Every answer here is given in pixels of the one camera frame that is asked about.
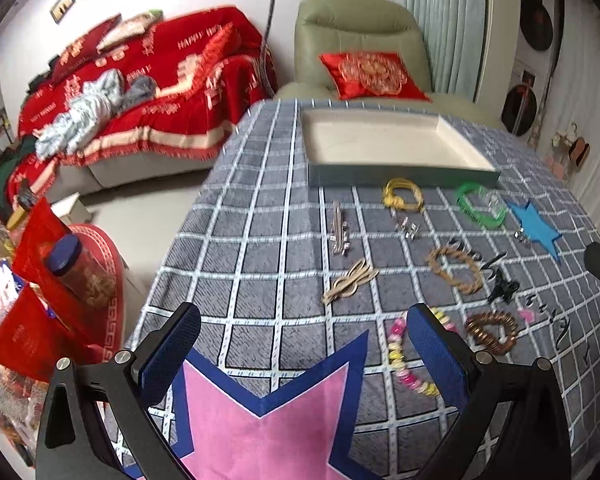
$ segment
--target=gray plaid tablecloth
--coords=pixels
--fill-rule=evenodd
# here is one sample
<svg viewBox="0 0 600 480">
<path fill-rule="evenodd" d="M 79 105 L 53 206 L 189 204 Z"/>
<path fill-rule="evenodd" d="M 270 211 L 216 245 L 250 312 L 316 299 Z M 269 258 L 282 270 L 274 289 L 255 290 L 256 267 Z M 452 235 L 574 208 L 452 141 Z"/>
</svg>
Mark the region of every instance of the gray plaid tablecloth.
<svg viewBox="0 0 600 480">
<path fill-rule="evenodd" d="M 422 237 L 407 242 L 382 207 L 380 189 L 308 188 L 299 111 L 312 106 L 363 105 L 265 102 L 250 110 L 173 241 L 132 346 L 161 326 L 181 301 L 193 301 L 203 314 L 195 348 L 264 396 L 369 330 L 350 457 L 379 476 L 409 478 L 457 413 L 441 398 L 417 395 L 395 381 L 386 350 L 386 331 L 395 317 L 425 302 L 442 308 L 462 327 L 477 312 L 515 312 L 534 293 L 547 311 L 524 327 L 504 359 L 530 364 L 545 356 L 554 363 L 564 391 L 574 470 L 580 468 L 600 449 L 600 283 L 583 264 L 585 246 L 600 238 L 580 204 L 513 136 L 448 118 L 502 172 L 501 196 L 522 205 L 531 199 L 563 234 L 557 242 L 560 264 L 539 244 L 526 248 L 515 241 L 517 224 L 510 214 L 497 230 L 471 222 L 456 206 L 453 190 L 423 190 L 426 208 L 412 215 Z M 346 258 L 333 256 L 328 241 L 334 200 L 342 203 L 349 221 L 352 240 Z M 489 306 L 486 297 L 493 282 L 462 296 L 430 272 L 425 257 L 451 237 L 461 238 L 485 260 L 507 252 L 498 265 L 507 279 L 521 284 L 516 304 Z M 320 298 L 330 282 L 360 258 L 372 262 L 379 276 L 352 298 L 322 306 Z M 456 276 L 469 276 L 466 266 L 445 265 Z M 548 313 L 553 309 L 552 321 Z M 556 346 L 567 319 L 568 332 Z M 463 328 L 460 332 L 467 339 Z M 410 367 L 422 366 L 408 339 L 405 352 Z M 416 373 L 427 377 L 424 368 Z M 175 442 L 171 394 L 150 413 L 164 436 Z M 500 406 L 469 477 L 490 458 L 505 415 L 506 406 Z M 131 463 L 115 427 L 110 426 L 110 436 L 123 463 Z"/>
</svg>

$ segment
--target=green leather armchair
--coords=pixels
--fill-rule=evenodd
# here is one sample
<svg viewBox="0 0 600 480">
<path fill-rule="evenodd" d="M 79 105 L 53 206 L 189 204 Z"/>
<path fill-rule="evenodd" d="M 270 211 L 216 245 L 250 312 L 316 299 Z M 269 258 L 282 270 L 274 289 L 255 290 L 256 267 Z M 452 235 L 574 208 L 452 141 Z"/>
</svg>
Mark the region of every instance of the green leather armchair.
<svg viewBox="0 0 600 480">
<path fill-rule="evenodd" d="M 355 51 L 397 52 L 409 74 L 431 103 L 395 98 L 363 98 L 368 104 L 428 110 L 493 128 L 500 118 L 454 94 L 432 92 L 427 52 L 413 15 L 387 0 L 304 0 L 296 21 L 295 82 L 276 99 L 338 99 L 338 91 L 320 54 Z"/>
</svg>

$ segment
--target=brown braided hair tie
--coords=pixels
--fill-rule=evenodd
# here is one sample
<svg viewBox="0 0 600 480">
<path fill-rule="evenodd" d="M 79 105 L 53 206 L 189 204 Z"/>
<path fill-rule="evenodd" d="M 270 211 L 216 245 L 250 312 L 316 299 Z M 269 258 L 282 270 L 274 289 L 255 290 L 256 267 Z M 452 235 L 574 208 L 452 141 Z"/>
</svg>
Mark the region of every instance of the brown braided hair tie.
<svg viewBox="0 0 600 480">
<path fill-rule="evenodd" d="M 440 256 L 448 256 L 466 263 L 469 266 L 469 269 L 471 269 L 471 272 L 474 274 L 475 281 L 473 283 L 464 283 L 460 280 L 452 278 L 448 272 L 440 267 L 440 264 L 438 263 L 438 258 Z M 457 288 L 464 295 L 475 294 L 482 288 L 482 275 L 480 274 L 480 267 L 475 262 L 474 258 L 469 256 L 464 251 L 460 251 L 449 246 L 433 249 L 429 253 L 429 256 L 427 256 L 427 263 L 434 274 L 440 276 L 440 278 L 445 280 L 449 285 Z"/>
<path fill-rule="evenodd" d="M 501 343 L 498 338 L 487 332 L 485 325 L 499 325 L 504 327 L 507 339 Z M 516 344 L 518 337 L 518 324 L 511 314 L 507 312 L 488 312 L 469 316 L 464 324 L 467 333 L 474 337 L 476 344 L 486 345 L 495 355 L 508 353 Z"/>
</svg>

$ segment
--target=beige floor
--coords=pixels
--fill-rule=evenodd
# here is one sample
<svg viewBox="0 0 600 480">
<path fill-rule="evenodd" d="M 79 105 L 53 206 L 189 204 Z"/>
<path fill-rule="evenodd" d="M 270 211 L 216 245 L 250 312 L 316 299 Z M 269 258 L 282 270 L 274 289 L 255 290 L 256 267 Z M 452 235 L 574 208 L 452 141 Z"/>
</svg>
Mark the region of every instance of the beige floor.
<svg viewBox="0 0 600 480">
<path fill-rule="evenodd" d="M 114 241 L 129 269 L 147 289 L 208 171 L 154 178 L 82 197 L 93 223 Z M 127 309 L 125 339 L 139 309 Z"/>
</svg>

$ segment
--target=washing machine door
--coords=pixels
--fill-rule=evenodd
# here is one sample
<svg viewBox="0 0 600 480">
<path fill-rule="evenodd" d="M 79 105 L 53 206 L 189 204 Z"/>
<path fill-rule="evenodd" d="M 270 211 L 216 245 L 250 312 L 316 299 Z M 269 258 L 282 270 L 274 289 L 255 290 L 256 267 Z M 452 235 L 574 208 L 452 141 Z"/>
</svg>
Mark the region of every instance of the washing machine door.
<svg viewBox="0 0 600 480">
<path fill-rule="evenodd" d="M 536 98 L 536 94 L 534 94 L 534 89 L 523 84 L 514 86 L 511 90 L 509 90 L 507 99 L 504 101 L 504 108 L 502 110 L 502 123 L 505 125 L 509 133 L 513 133 L 513 128 L 516 125 L 516 118 L 518 117 L 518 113 L 522 107 L 522 101 L 527 89 L 529 95 L 526 99 L 526 108 L 522 113 L 520 127 L 516 133 L 517 137 L 522 137 L 524 134 L 526 134 L 536 120 L 536 114 L 538 113 L 538 99 Z"/>
<path fill-rule="evenodd" d="M 554 26 L 540 0 L 522 0 L 520 28 L 529 46 L 539 52 L 549 50 L 554 42 Z"/>
</svg>

